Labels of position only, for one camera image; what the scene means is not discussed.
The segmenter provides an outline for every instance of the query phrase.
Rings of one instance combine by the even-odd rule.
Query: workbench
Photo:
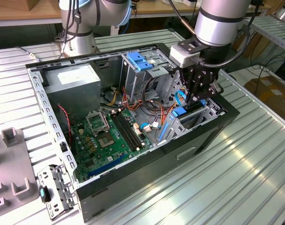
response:
[[[101,51],[182,40],[168,30],[96,38]],[[25,47],[56,59],[56,44]],[[33,171],[58,164],[17,48],[0,50],[0,130],[22,129]],[[285,220],[285,121],[221,71],[222,96],[240,112],[202,153],[87,224],[281,224]],[[2,224],[52,224],[40,198],[0,217]],[[75,207],[57,225],[83,224]]]
[[[251,29],[285,50],[285,22],[271,15],[257,17],[251,24]]]
[[[175,7],[182,16],[192,15],[194,7],[189,7],[183,3],[175,2]],[[248,13],[254,12],[255,7],[250,6]],[[270,9],[266,5],[260,7],[260,16],[265,15]],[[170,5],[164,4],[161,0],[139,1],[137,3],[137,14],[132,10],[131,18],[153,18],[176,16]],[[34,8],[29,11],[21,11],[11,8],[0,7],[0,27],[19,26],[34,24],[62,23],[60,8],[57,0],[40,0]],[[112,26],[111,34],[117,35],[118,28]]]

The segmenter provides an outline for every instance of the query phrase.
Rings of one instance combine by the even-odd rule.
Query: aluminum extrusion table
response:
[[[285,49],[285,22],[271,15],[256,17],[251,25],[251,29]]]
[[[181,40],[168,30],[96,38],[101,51]],[[26,47],[55,59],[56,44]],[[26,138],[34,173],[56,164],[51,137],[34,96],[23,51],[0,50],[0,130],[14,126]],[[285,220],[285,121],[221,72],[222,94],[239,111],[207,150],[88,224],[281,224]],[[51,224],[38,198],[0,217],[1,224]],[[82,224],[75,208],[54,222]]]

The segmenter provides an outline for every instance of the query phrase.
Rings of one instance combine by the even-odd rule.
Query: blue drive rail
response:
[[[138,69],[138,71],[144,71],[153,68],[153,65],[149,64],[146,59],[138,52],[127,53],[127,58]]]

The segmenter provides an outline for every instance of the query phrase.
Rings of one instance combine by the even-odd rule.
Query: motherboard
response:
[[[75,137],[73,155],[78,165],[75,175],[79,182],[153,147],[135,125],[128,110],[106,115],[103,112],[90,113],[86,120],[72,125]]]

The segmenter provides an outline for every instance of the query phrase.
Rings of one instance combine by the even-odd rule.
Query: wooden shelf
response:
[[[180,13],[192,13],[194,7],[183,3],[175,2],[175,7]],[[137,3],[137,14],[173,14],[170,5],[164,4],[161,0],[140,1]],[[35,20],[35,19],[58,19],[61,18],[60,8],[57,0],[40,0],[31,11],[21,11],[12,8],[0,7],[0,21],[6,20]]]

